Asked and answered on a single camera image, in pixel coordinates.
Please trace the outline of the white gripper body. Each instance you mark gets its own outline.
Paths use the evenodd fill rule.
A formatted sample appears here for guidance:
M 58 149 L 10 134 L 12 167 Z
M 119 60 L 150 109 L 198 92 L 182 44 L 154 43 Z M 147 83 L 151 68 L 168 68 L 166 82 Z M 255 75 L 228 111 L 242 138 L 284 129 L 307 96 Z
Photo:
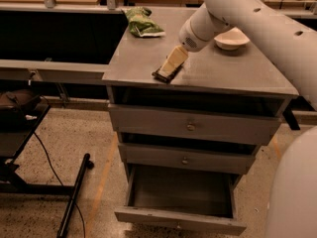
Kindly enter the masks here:
M 179 42 L 189 52 L 199 52 L 207 45 L 205 25 L 189 18 L 178 34 Z

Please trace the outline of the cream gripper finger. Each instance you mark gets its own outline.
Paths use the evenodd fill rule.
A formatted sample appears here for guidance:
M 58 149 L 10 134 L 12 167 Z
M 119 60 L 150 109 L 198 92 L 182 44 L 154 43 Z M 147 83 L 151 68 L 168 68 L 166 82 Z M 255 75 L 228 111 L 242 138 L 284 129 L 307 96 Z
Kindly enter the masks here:
M 188 51 L 183 46 L 176 46 L 167 56 L 158 74 L 163 77 L 172 75 L 188 58 Z

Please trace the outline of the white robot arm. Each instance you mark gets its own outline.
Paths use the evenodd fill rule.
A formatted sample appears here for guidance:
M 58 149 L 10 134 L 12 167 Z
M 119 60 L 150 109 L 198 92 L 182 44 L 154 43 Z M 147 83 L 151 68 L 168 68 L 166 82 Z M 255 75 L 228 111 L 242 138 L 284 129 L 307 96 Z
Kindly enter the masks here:
M 190 52 L 202 50 L 227 25 L 237 27 L 297 88 L 317 103 L 317 32 L 267 7 L 262 0 L 204 0 L 179 32 L 180 45 L 159 73 L 170 75 Z M 283 154 L 270 190 L 264 238 L 317 238 L 317 128 Z

